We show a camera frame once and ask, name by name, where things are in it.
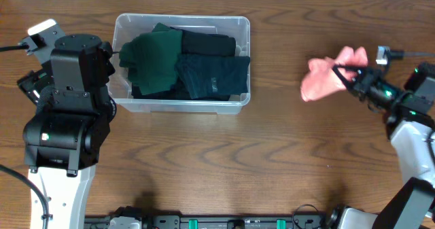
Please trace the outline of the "coral pink garment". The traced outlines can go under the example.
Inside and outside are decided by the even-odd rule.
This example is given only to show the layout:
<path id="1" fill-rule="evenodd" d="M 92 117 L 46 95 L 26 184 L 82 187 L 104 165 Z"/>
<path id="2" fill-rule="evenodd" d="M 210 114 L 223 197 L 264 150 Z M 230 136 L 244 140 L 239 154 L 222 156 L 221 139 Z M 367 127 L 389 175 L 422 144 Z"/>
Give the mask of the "coral pink garment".
<path id="1" fill-rule="evenodd" d="M 334 65 L 368 66 L 368 57 L 364 47 L 356 50 L 345 46 L 336 58 L 312 58 L 308 61 L 309 72 L 305 75 L 300 86 L 303 101 L 317 101 L 335 92 L 346 90 L 340 79 L 332 70 Z M 341 72 L 348 80 L 356 76 L 355 73 Z"/>

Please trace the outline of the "dark green garment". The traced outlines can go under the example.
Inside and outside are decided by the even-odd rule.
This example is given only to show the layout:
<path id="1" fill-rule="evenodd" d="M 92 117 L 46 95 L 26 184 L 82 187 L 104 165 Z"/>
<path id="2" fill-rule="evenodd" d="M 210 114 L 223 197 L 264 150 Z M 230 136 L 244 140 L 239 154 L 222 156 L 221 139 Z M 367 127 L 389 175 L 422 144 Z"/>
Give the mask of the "dark green garment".
<path id="1" fill-rule="evenodd" d="M 133 96 L 157 98 L 175 89 L 182 36 L 180 30 L 158 30 L 142 33 L 122 46 L 119 66 L 128 70 Z"/>

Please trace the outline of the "dark teal garment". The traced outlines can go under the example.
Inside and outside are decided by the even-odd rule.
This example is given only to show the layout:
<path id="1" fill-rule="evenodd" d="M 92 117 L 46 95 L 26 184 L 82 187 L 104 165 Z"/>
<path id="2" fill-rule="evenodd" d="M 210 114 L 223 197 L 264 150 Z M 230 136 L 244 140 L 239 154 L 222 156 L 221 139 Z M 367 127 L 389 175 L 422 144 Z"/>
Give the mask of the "dark teal garment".
<path id="1" fill-rule="evenodd" d="M 248 56 L 181 54 L 175 70 L 192 99 L 247 92 Z"/>

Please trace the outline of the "clear plastic storage container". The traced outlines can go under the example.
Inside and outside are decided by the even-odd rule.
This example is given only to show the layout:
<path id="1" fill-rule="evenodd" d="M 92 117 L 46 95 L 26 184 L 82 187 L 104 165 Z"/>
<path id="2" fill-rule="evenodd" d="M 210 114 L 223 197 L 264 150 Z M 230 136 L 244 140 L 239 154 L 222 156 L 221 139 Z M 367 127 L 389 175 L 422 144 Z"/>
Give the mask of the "clear plastic storage container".
<path id="1" fill-rule="evenodd" d="M 194 16 L 164 14 L 121 14 L 117 17 L 112 48 L 118 51 L 142 33 L 150 33 L 158 24 L 206 34 L 220 34 L 236 40 L 235 54 L 250 55 L 250 21 L 244 16 Z M 132 84 L 128 81 L 128 69 L 119 66 L 119 56 L 114 55 L 111 63 L 116 72 L 107 84 L 109 95 L 130 112 L 199 112 L 237 115 L 251 99 L 251 90 L 232 95 L 228 101 L 188 101 L 135 99 L 131 95 Z"/>

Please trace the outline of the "black garment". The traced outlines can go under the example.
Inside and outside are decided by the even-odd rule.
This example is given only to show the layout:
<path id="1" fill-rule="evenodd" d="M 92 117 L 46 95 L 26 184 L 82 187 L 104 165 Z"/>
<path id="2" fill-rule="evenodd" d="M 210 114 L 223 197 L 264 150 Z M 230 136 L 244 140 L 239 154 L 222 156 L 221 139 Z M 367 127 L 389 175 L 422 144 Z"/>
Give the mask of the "black garment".
<path id="1" fill-rule="evenodd" d="M 181 52 L 183 54 L 200 54 L 207 56 L 235 56 L 236 40 L 233 37 L 220 34 L 197 33 L 180 29 L 182 31 Z M 137 84 L 132 84 L 131 95 L 134 99 L 160 99 L 160 100 L 192 100 L 188 89 L 178 78 L 169 90 L 142 94 Z"/>

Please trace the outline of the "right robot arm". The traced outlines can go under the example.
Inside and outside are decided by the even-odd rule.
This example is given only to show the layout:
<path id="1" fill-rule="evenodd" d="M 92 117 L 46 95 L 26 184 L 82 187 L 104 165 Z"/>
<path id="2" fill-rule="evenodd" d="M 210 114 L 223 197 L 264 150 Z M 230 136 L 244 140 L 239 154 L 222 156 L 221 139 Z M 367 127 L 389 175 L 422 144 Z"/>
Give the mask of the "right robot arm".
<path id="1" fill-rule="evenodd" d="M 420 228 L 434 216 L 434 66 L 421 63 L 399 89 L 385 81 L 384 72 L 349 66 L 357 75 L 347 80 L 340 65 L 332 70 L 346 89 L 361 101 L 385 112 L 387 138 L 395 149 L 403 187 L 379 213 L 347 207 L 337 215 L 335 228 Z"/>

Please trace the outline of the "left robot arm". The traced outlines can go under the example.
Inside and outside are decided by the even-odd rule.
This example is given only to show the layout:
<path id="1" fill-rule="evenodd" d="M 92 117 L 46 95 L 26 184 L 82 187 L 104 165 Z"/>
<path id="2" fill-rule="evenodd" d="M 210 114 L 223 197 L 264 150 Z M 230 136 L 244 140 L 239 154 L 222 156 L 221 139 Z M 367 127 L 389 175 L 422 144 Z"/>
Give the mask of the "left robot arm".
<path id="1" fill-rule="evenodd" d="M 110 43 L 96 35 L 36 33 L 23 41 L 43 68 L 18 85 L 36 104 L 23 130 L 31 228 L 83 228 L 99 151 L 116 114 L 107 83 Z"/>

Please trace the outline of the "black mounting rail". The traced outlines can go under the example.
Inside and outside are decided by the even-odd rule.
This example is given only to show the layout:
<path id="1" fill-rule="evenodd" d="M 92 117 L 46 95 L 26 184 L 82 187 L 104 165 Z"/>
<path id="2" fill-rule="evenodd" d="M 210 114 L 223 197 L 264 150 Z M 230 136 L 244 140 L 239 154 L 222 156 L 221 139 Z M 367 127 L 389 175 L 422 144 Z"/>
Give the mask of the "black mounting rail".
<path id="1" fill-rule="evenodd" d="M 156 215 L 138 217 L 107 216 L 86 217 L 85 229 L 137 228 L 137 229 L 316 229 L 326 228 L 323 215 L 305 214 L 278 217 L 186 217 Z"/>

